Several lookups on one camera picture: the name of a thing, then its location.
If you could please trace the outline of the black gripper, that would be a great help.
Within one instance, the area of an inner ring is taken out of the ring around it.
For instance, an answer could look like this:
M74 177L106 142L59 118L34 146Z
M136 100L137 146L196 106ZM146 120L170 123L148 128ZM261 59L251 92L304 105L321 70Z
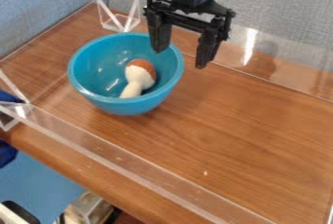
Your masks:
M196 67L204 69L214 60L221 41L229 39L236 12L220 5L216 0L206 0L196 6L182 5L176 0L148 0L145 17L149 23L152 46L157 54L170 45L174 25L202 33Z

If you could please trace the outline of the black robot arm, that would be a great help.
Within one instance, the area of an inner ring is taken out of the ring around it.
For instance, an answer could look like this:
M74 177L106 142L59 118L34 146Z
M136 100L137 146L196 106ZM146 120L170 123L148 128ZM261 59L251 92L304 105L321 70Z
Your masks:
M201 34L196 67L202 69L214 60L221 42L229 39L236 12L216 0L148 0L145 17L152 47L157 53L170 45L174 25Z

